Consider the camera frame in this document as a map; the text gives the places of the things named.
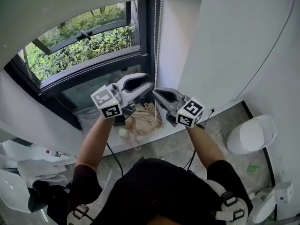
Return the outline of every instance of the window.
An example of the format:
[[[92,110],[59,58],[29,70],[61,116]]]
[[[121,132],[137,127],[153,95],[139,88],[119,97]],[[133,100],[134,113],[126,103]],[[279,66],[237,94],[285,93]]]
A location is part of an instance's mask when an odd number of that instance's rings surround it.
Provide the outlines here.
[[[90,95],[121,77],[154,79],[154,0],[96,8],[37,37],[6,66],[38,102],[81,129],[74,113],[93,107]]]

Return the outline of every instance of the white cloth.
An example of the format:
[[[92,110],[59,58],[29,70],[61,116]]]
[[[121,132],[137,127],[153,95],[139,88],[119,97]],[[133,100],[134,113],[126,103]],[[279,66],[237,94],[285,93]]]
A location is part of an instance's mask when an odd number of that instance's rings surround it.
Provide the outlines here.
[[[66,171],[64,164],[64,162],[46,160],[24,160],[17,163],[17,168],[29,188],[32,188],[33,183],[37,180],[49,182],[51,185],[65,186],[68,180],[60,174]]]

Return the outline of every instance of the white harness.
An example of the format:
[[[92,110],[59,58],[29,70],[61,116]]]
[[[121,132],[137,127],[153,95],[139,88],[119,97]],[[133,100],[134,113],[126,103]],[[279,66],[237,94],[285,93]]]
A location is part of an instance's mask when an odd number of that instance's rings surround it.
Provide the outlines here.
[[[68,225],[90,225],[98,214],[102,211],[116,180],[111,177],[112,171],[100,196],[90,204],[81,204],[70,212],[67,217]],[[226,192],[225,188],[219,183],[212,180],[203,180],[206,182],[220,197],[223,198],[221,205],[222,211],[215,211],[216,220],[226,222],[226,225],[244,225],[248,218],[248,208],[244,200],[236,198],[231,192]]]

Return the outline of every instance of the roller blind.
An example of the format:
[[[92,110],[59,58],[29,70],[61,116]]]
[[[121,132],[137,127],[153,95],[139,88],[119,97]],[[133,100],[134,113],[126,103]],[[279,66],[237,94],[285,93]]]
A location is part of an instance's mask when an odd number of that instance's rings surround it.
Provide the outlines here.
[[[0,70],[28,43],[79,14],[132,0],[0,0]]]

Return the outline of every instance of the tiled floor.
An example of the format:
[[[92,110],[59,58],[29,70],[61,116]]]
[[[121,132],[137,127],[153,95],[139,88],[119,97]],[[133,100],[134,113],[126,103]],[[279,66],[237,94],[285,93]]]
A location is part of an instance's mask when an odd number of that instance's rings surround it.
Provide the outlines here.
[[[206,124],[206,131],[215,140],[224,153],[226,160],[230,162],[238,175],[241,177],[247,191],[257,191],[266,185],[270,185],[270,174],[267,167],[266,159],[263,151],[257,151],[246,155],[236,155],[231,153],[225,146],[225,140],[230,132],[239,124],[248,120],[248,116],[241,104],[238,104],[227,111],[213,117]],[[132,165],[141,157],[144,158],[160,158],[174,165],[184,167],[188,160],[192,157],[194,148],[188,137],[186,130],[160,139],[158,141],[142,146],[142,150],[127,150],[116,154],[118,160],[122,164],[124,173],[132,167]],[[259,166],[255,172],[248,172],[249,165]],[[71,179],[74,165],[68,167],[67,176]],[[98,167],[99,184],[103,187],[112,170],[114,178],[120,177],[120,169],[113,156],[107,156],[103,159]],[[191,166],[191,170],[201,178],[206,178],[206,170],[200,163],[198,156],[195,156]],[[10,210],[3,202],[0,202],[0,214],[5,224],[44,224],[39,212],[35,214],[24,214]]]

